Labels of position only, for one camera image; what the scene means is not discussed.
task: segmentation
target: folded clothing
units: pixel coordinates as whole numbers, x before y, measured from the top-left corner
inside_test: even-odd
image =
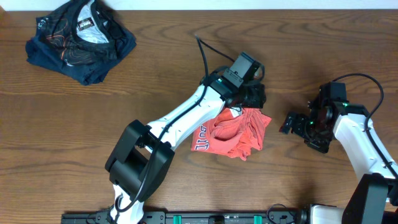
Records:
[[[27,61],[82,85],[103,82],[136,46],[133,34],[96,0],[69,1],[36,22],[36,35],[25,47]]]
[[[191,151],[240,157],[246,161],[252,147],[262,149],[270,121],[271,118],[263,115],[260,109],[243,108],[241,115],[234,116],[231,109],[226,108],[193,132]]]

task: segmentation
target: white tag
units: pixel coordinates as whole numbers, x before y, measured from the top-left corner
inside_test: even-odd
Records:
[[[234,118],[236,118],[237,116],[241,116],[242,115],[242,109],[241,108],[230,108],[229,109],[231,111],[231,114]]]

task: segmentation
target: wood grain surface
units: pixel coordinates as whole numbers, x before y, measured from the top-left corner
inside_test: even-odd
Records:
[[[397,11],[120,11],[137,47],[104,83],[91,86],[26,62],[35,17],[46,14],[10,12],[0,22],[0,223],[60,223],[64,212],[112,205],[104,164],[125,126],[167,114],[204,76],[195,34],[232,57],[246,51],[266,66],[262,112],[272,122],[264,149],[246,162],[191,152],[187,138],[146,206],[345,207],[358,180],[339,142],[320,154],[278,130],[288,111],[307,113],[318,87],[346,73],[368,73],[383,85],[385,100],[374,125],[398,159]],[[210,69],[230,65],[205,51]],[[349,100],[368,110],[377,103],[375,84],[344,81]]]

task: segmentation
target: black base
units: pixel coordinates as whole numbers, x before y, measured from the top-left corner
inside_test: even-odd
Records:
[[[110,224],[110,210],[92,214],[64,214],[61,224]],[[270,219],[276,224],[294,222],[296,210],[276,210],[269,212]],[[273,224],[266,213],[165,213],[145,212],[139,224]]]

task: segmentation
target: green connector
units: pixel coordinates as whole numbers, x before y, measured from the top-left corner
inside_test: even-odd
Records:
[[[181,224],[182,218],[181,215],[174,215],[173,216],[173,224]]]
[[[262,224],[262,216],[255,215],[254,216],[254,224]]]

